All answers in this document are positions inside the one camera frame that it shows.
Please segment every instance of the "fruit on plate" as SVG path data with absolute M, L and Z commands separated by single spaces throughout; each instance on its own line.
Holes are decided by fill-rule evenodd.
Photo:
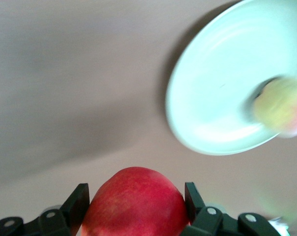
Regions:
M 265 127 L 282 137 L 297 135 L 297 78 L 269 82 L 255 99 L 253 113 Z
M 97 191 L 82 236 L 178 236 L 189 223 L 182 194 L 161 173 L 120 170 Z

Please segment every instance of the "black clamp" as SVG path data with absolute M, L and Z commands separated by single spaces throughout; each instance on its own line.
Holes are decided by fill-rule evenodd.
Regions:
M 60 209 L 47 210 L 26 224 L 20 217 L 0 220 L 0 236 L 75 236 L 88 207 L 88 184 L 81 183 Z
M 191 225 L 180 236 L 281 236 L 259 214 L 243 213 L 236 220 L 215 207 L 205 206 L 193 182 L 185 184 L 185 200 Z

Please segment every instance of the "yellow-green fruit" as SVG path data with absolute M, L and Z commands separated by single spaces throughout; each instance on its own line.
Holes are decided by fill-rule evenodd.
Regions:
M 285 137 L 297 135 L 297 78 L 268 83 L 253 104 L 255 118 Z

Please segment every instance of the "plate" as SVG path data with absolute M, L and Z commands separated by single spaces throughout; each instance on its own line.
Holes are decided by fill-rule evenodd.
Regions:
M 277 134 L 251 105 L 267 81 L 297 76 L 297 0 L 243 0 L 206 25 L 180 56 L 167 87 L 177 139 L 207 155 L 255 148 Z

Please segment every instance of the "red apple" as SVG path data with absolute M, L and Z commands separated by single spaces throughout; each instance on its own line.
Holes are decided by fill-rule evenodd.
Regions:
M 182 194 L 170 180 L 154 170 L 129 167 L 99 188 L 82 236 L 178 236 L 188 223 Z

